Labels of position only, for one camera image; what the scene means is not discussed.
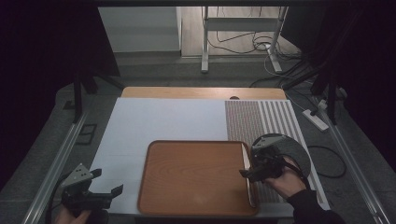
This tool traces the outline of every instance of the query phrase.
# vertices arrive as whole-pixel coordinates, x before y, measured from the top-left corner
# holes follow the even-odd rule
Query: black cable
[[[281,50],[280,46],[278,46],[278,48],[275,48],[275,53],[277,57],[281,58],[284,61],[295,60],[295,59],[301,60],[303,58],[303,55],[301,53],[297,53],[297,54],[284,53]]]
[[[300,66],[302,66],[302,65],[305,63],[304,60],[301,60],[300,62],[302,62],[302,64],[301,64]],[[300,66],[295,67],[295,68],[292,68],[292,71],[291,71],[291,72],[296,71]],[[305,71],[309,66],[310,66],[310,65],[308,64],[306,67],[304,67],[304,68],[303,68],[302,70],[300,70],[299,72],[297,72],[297,73],[295,73],[295,74],[290,74],[288,77],[282,77],[282,78],[279,80],[279,83],[277,84],[277,86],[278,86],[279,88],[281,88],[281,87],[282,87],[282,82],[284,82],[286,79],[294,78],[294,77],[296,77],[297,75],[300,75],[300,74],[301,74],[303,71]]]
[[[282,76],[286,76],[288,73],[291,73],[291,72],[294,72],[297,68],[299,68],[302,64],[304,64],[304,62],[303,61],[299,61],[299,62],[297,62],[292,68],[290,68],[289,70],[287,70],[287,71],[285,71],[285,72],[282,72],[282,73],[279,73],[279,74],[276,74],[276,76],[272,76],[272,77],[265,77],[265,78],[260,78],[260,79],[257,79],[256,81],[254,81],[254,82],[252,82],[250,85],[249,85],[249,87],[250,88],[252,88],[252,87],[254,87],[254,85],[255,84],[257,84],[257,83],[259,83],[259,82],[261,82],[261,81],[266,81],[266,80],[270,80],[270,79],[274,79],[274,78],[284,78],[284,77],[282,77]]]
[[[268,41],[256,42],[256,41],[257,41],[258,39],[260,39],[260,38],[272,39],[272,37],[271,37],[271,36],[268,36],[268,35],[261,35],[261,36],[257,36],[257,37],[256,37],[256,34],[257,34],[257,33],[260,33],[260,32],[254,32],[254,35],[253,35],[253,37],[252,37],[252,39],[251,39],[251,43],[253,44],[253,47],[254,47],[255,49],[257,49],[257,50],[259,50],[259,51],[266,51],[267,48],[265,48],[265,49],[259,49],[259,46],[260,46],[260,45],[264,45],[264,46],[265,46],[265,44],[271,45],[271,42],[268,42]]]
[[[214,46],[212,43],[210,43],[209,38],[207,39],[207,42],[209,43],[210,46],[212,46],[215,49],[225,49],[225,50],[228,50],[228,51],[230,51],[232,53],[237,53],[237,54],[248,54],[248,53],[251,53],[253,51],[256,51],[255,49],[252,49],[252,50],[245,51],[245,52],[238,52],[238,51],[234,51],[232,49],[226,49],[226,48],[223,48],[223,47]]]
[[[220,40],[220,39],[219,39],[219,32],[216,32],[216,37],[218,38],[218,41],[219,41],[220,43],[222,43],[222,42],[226,42],[226,41],[229,41],[229,40],[233,40],[233,39],[236,39],[236,38],[245,36],[245,35],[253,35],[254,33],[255,33],[255,32],[250,32],[250,33],[246,33],[246,34],[243,34],[243,35],[236,35],[236,36],[233,36],[233,37],[230,37],[230,38],[227,38],[227,39]]]
[[[329,148],[329,147],[323,147],[323,146],[309,146],[308,148],[314,148],[314,147],[318,147],[318,148],[323,148],[323,149],[329,150],[329,151],[332,152],[335,156],[337,156],[338,159],[340,159],[341,163],[343,163],[343,172],[342,172],[340,175],[325,175],[325,174],[322,174],[322,173],[320,173],[320,172],[317,171],[317,174],[318,174],[318,175],[321,175],[321,176],[324,176],[324,177],[327,177],[327,178],[333,178],[333,179],[335,179],[335,178],[341,178],[341,177],[343,177],[343,176],[347,173],[347,164],[346,164],[346,162],[344,161],[344,159],[340,156],[340,154],[338,154],[336,151],[332,150],[332,149]]]

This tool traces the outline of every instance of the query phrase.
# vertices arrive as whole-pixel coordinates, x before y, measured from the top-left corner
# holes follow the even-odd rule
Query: cable
[[[264,69],[266,70],[267,73],[269,73],[269,74],[272,75],[273,77],[260,78],[260,79],[258,79],[258,80],[256,80],[256,81],[252,82],[252,83],[249,85],[250,88],[254,87],[254,85],[255,85],[256,83],[258,83],[258,82],[265,81],[265,80],[269,80],[269,79],[280,78],[280,77],[281,77],[281,78],[291,78],[291,79],[294,79],[293,77],[288,77],[288,76],[286,76],[286,74],[291,73],[291,72],[294,72],[298,67],[300,67],[300,66],[304,63],[303,61],[299,61],[299,62],[297,62],[297,64],[295,64],[295,65],[294,65],[292,68],[290,68],[288,71],[282,72],[282,73],[280,73],[280,74],[275,74],[275,73],[270,72],[270,71],[267,69],[267,67],[266,67],[266,61],[267,61],[267,58],[268,58],[269,56],[270,56],[270,55],[267,55],[267,56],[264,58]]]
[[[289,98],[289,100],[292,102],[292,103],[294,103],[295,105],[297,105],[300,109],[302,109],[303,111],[305,111],[305,109],[302,107],[302,106],[300,106],[300,105],[298,105],[297,103],[295,103],[292,99],[291,99],[291,97],[285,92],[285,95]]]
[[[230,51],[230,52],[232,52],[232,53],[237,53],[237,54],[248,54],[248,53],[251,53],[251,52],[255,51],[255,49],[252,49],[252,50],[245,51],[245,52],[238,52],[238,51],[235,51],[235,50],[232,50],[232,49],[226,49],[226,48],[223,48],[223,47],[214,46],[214,45],[210,42],[209,38],[207,39],[207,42],[209,43],[210,46],[212,46],[212,47],[215,48],[215,49],[225,49],[225,50],[228,50],[228,51]]]
[[[256,34],[257,34],[257,33],[258,33],[258,32],[255,32],[254,35],[253,35],[253,37],[252,37],[252,39],[251,39],[251,43],[253,44],[253,47],[254,47],[255,49],[259,50],[259,51],[266,51],[266,50],[268,50],[268,48],[267,48],[265,45],[266,45],[266,44],[267,44],[267,45],[271,45],[271,42],[268,42],[268,41],[256,42],[256,40],[258,40],[258,39],[260,39],[260,38],[272,39],[272,37],[271,37],[271,36],[267,36],[267,35],[262,35],[262,36],[256,37]]]
[[[280,45],[278,46],[278,48],[275,48],[275,53],[276,53],[277,57],[279,57],[279,58],[281,58],[281,59],[283,59],[285,61],[294,60],[294,59],[302,60],[304,58],[301,53],[293,53],[293,54],[284,53],[281,50]]]
[[[315,105],[306,95],[300,93],[299,91],[297,91],[297,90],[295,90],[295,89],[292,89],[292,90],[295,91],[295,92],[297,92],[297,93],[299,93],[300,95],[302,95],[306,100],[308,100],[308,102],[309,102],[316,110],[318,110],[318,106]]]
[[[343,176],[347,173],[347,164],[346,164],[346,162],[344,161],[344,159],[340,156],[340,154],[338,154],[336,151],[332,150],[332,149],[329,148],[329,147],[309,146],[308,148],[314,148],[314,147],[323,148],[323,149],[326,149],[326,150],[332,152],[335,156],[338,157],[338,159],[340,159],[341,163],[343,163],[343,171],[342,171],[342,173],[341,173],[340,175],[325,175],[325,174],[322,174],[322,173],[320,173],[320,172],[317,171],[317,174],[318,174],[318,175],[321,175],[321,176],[324,176],[324,177],[327,177],[327,178],[333,178],[333,179],[335,179],[335,178],[341,178],[341,177],[343,177]]]
[[[273,75],[273,76],[277,76],[277,77],[295,79],[294,77],[288,77],[287,74],[291,74],[292,72],[294,72],[295,70],[297,70],[300,66],[302,66],[302,64],[304,64],[304,61],[299,61],[299,62],[297,62],[297,64],[295,64],[295,65],[294,65],[291,69],[289,69],[288,71],[282,72],[282,73],[280,73],[280,74],[275,74],[275,73],[270,72],[270,71],[268,70],[268,68],[267,68],[266,61],[267,61],[267,59],[268,59],[269,56],[270,56],[270,55],[268,55],[268,56],[265,57],[265,59],[264,59],[264,69],[265,69],[265,71],[266,71],[267,73],[269,73],[269,74],[271,74],[271,75]],[[294,74],[294,76],[296,76],[296,75],[302,73],[306,68],[304,68],[302,71],[298,72],[297,74]]]
[[[233,39],[236,39],[236,38],[245,36],[245,35],[253,35],[254,33],[255,33],[255,32],[250,32],[250,33],[246,33],[246,34],[243,34],[243,35],[236,35],[236,36],[234,36],[234,37],[230,37],[230,38],[227,38],[227,39],[220,40],[220,39],[219,39],[219,32],[216,31],[216,37],[218,38],[218,41],[219,41],[220,43],[222,43],[222,42],[226,42],[226,41],[229,41],[229,40],[233,40]]]
[[[310,67],[310,65],[309,65],[309,63],[308,63],[308,64],[306,65],[306,67],[304,67],[303,69],[301,69],[299,72],[292,74],[291,72],[296,71],[300,66],[303,65],[303,63],[306,63],[305,60],[301,60],[300,62],[301,62],[301,64],[299,64],[299,66],[293,66],[290,70],[288,70],[288,72],[290,73],[290,75],[288,76],[288,78],[290,78],[290,79],[296,79],[296,76],[297,76],[297,75],[300,75],[302,72],[304,72],[307,68]],[[285,80],[286,80],[285,78],[280,79],[280,80],[279,80],[279,83],[277,84],[277,86],[278,86],[278,87],[283,86],[282,83],[283,83]],[[308,83],[308,84],[310,84],[310,85],[313,84],[312,82],[307,81],[307,80],[305,80],[304,82],[305,82],[305,83]]]

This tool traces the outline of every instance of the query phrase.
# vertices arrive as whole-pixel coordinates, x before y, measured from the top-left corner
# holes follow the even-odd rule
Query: wooden board
[[[138,199],[145,215],[253,216],[242,142],[155,141]]]
[[[229,100],[233,96],[241,100],[286,100],[285,92],[277,88],[127,87],[121,97]]]

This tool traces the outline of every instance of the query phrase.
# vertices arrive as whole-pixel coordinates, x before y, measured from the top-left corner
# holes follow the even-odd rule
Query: gripper camera
[[[296,166],[287,163],[284,157],[294,161]],[[250,150],[251,167],[240,170],[242,177],[250,182],[266,178],[278,178],[284,168],[294,170],[310,189],[307,177],[311,171],[311,161],[304,148],[294,139],[280,133],[268,133],[254,141]]]
[[[110,208],[112,200],[122,194],[123,185],[120,185],[110,193],[92,193],[89,187],[92,180],[102,174],[102,169],[89,171],[80,164],[67,175],[58,180],[57,186],[63,188],[62,204],[77,217],[82,211],[90,210],[91,214],[87,223],[106,224],[108,222],[107,208]],[[49,210],[46,216],[47,223],[51,221],[52,200],[55,193],[52,192],[49,200]]]

